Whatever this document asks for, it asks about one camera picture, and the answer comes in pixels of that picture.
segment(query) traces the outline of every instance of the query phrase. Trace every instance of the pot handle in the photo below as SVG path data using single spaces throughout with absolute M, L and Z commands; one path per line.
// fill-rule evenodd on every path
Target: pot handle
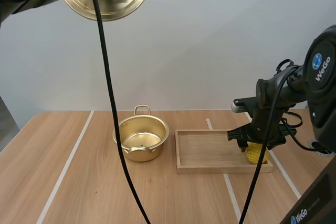
M 147 146 L 144 146 L 144 147 L 132 147 L 128 151 L 127 150 L 124 150 L 124 151 L 128 154 L 132 154 L 133 152 L 136 152 L 136 151 L 149 152 L 150 149 Z
M 143 107 L 147 108 L 149 115 L 151 114 L 151 109 L 147 105 L 142 104 L 142 105 L 138 105 L 134 108 L 134 115 L 136 115 L 136 111 L 138 110 L 138 108 L 143 108 Z

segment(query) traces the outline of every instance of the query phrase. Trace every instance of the corn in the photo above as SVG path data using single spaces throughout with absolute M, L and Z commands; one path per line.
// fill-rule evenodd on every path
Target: corn
M 257 164 L 258 159 L 260 156 L 260 151 L 261 151 L 261 144 L 256 144 L 256 143 L 250 143 L 248 142 L 248 147 L 246 148 L 246 156 L 247 159 L 252 163 L 252 164 Z M 268 150 L 266 150 L 264 159 L 262 160 L 262 163 L 264 163 L 268 159 Z

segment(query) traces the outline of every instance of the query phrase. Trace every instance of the wooden table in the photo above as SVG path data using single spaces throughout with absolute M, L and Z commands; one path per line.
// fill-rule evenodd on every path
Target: wooden table
M 307 144 L 313 138 L 309 114 L 297 111 L 304 120 L 297 136 Z M 174 132 L 209 125 L 233 129 L 249 121 L 246 115 L 152 114 L 167 121 L 171 130 L 163 153 L 146 163 L 127 161 L 151 222 L 237 223 L 253 175 L 178 175 Z M 131 115 L 131 111 L 119 112 L 120 119 Z M 33 117 L 0 153 L 0 223 L 145 223 L 123 174 L 112 131 L 112 114 L 107 111 L 46 112 Z M 260 174 L 246 224 L 279 223 L 331 159 L 305 152 L 291 139 L 287 142 L 274 149 L 283 171 L 271 157 L 273 173 Z

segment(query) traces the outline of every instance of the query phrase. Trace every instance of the golden lid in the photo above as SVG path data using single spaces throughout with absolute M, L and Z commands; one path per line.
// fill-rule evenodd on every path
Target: golden lid
M 65 0 L 79 15 L 96 20 L 92 0 Z M 98 0 L 103 21 L 112 21 L 126 17 L 134 12 L 144 0 Z

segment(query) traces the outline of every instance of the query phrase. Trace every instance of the black cable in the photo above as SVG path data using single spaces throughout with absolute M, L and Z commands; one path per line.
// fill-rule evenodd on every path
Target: black cable
M 125 162 L 125 158 L 123 156 L 122 147 L 121 147 L 121 141 L 120 141 L 120 132 L 119 132 L 117 107 L 116 107 L 116 102 L 114 100 L 114 94 L 113 94 L 113 88 L 112 88 L 112 82 L 111 82 L 109 59 L 108 59 L 108 56 L 107 56 L 105 35 L 104 35 L 104 30 L 103 30 L 103 22 L 102 22 L 102 19 L 101 19 L 101 14 L 100 14 L 100 8 L 99 8 L 98 0 L 92 0 L 92 1 L 93 1 L 93 5 L 94 5 L 94 11 L 96 12 L 96 17 L 97 17 L 97 23 L 98 23 L 98 29 L 99 29 L 99 37 L 100 37 L 100 44 L 101 44 L 101 50 L 102 50 L 103 60 L 104 60 L 106 82 L 107 82 L 107 87 L 108 87 L 109 97 L 110 97 L 110 102 L 111 102 L 111 107 L 112 107 L 114 129 L 115 129 L 115 137 L 117 139 L 117 147 L 118 147 L 120 161 L 121 161 L 122 168 L 124 170 L 127 182 L 129 184 L 129 186 L 131 188 L 131 191 L 133 193 L 133 196 L 135 198 L 135 201 L 138 204 L 138 206 L 140 208 L 140 211 L 141 211 L 143 217 L 145 218 L 147 224 L 150 224 L 150 221 L 149 221 L 149 219 L 148 219 L 148 217 L 146 215 L 146 212 L 143 209 L 143 207 L 141 205 L 141 202 L 140 202 L 140 200 L 138 198 L 137 192 L 135 191 L 135 188 L 133 186 L 130 174 L 128 173 L 128 170 L 127 170 L 127 165 L 126 165 L 126 162 Z
M 309 152 L 322 152 L 322 151 L 326 151 L 326 149 L 324 148 L 308 148 L 305 147 L 303 144 L 301 144 L 299 142 L 299 140 L 297 140 L 297 138 L 293 135 L 293 133 L 290 131 L 290 128 L 288 127 L 288 123 L 286 122 L 286 120 L 284 120 L 283 118 L 281 119 L 282 123 L 284 124 L 286 130 L 288 131 L 289 135 L 292 137 L 292 139 L 294 140 L 294 142 L 299 145 L 302 149 L 304 149 L 305 151 L 309 151 Z
M 282 119 L 285 119 L 285 120 L 286 120 L 287 126 L 288 126 L 289 128 L 298 128 L 298 127 L 301 127 L 301 126 L 303 125 L 302 117 L 301 117 L 298 113 L 291 112 L 291 111 L 287 111 L 287 112 L 285 112 L 285 114 L 294 116 L 295 118 L 297 118 L 297 119 L 300 120 L 300 123 L 298 123 L 298 124 L 294 124 L 294 125 L 290 125 L 290 124 L 287 123 L 287 119 L 286 119 L 286 118 L 282 118 Z
M 277 93 L 276 93 L 275 98 L 272 102 L 271 110 L 270 110 L 270 113 L 269 113 L 269 118 L 268 118 L 267 127 L 266 127 L 266 134 L 265 134 L 265 138 L 263 140 L 263 145 L 261 147 L 260 156 L 259 156 L 259 160 L 258 160 L 258 163 L 257 163 L 256 171 L 254 172 L 254 175 L 253 175 L 253 179 L 252 179 L 250 189 L 249 189 L 247 197 L 246 197 L 243 212 L 241 213 L 239 224 L 243 224 L 243 222 L 244 222 L 244 219 L 245 219 L 245 216 L 246 216 L 246 213 L 247 213 L 247 209 L 248 209 L 248 206 L 251 202 L 252 194 L 253 194 L 253 191 L 254 191 L 254 188 L 256 186 L 256 182 L 257 182 L 257 179 L 258 179 L 258 176 L 259 176 L 259 173 L 260 173 L 261 165 L 263 164 L 263 159 L 264 159 L 264 155 L 265 155 L 265 151 L 266 151 L 266 147 L 267 147 L 267 140 L 269 138 L 269 133 L 270 133 L 270 128 L 271 128 L 272 122 L 274 120 L 274 113 L 275 113 L 278 98 L 280 96 L 280 92 L 281 92 L 282 87 L 284 86 L 285 82 L 287 81 L 287 78 L 293 72 L 295 72 L 296 70 L 297 70 L 297 68 L 293 68 L 291 71 L 289 71 L 279 83 Z

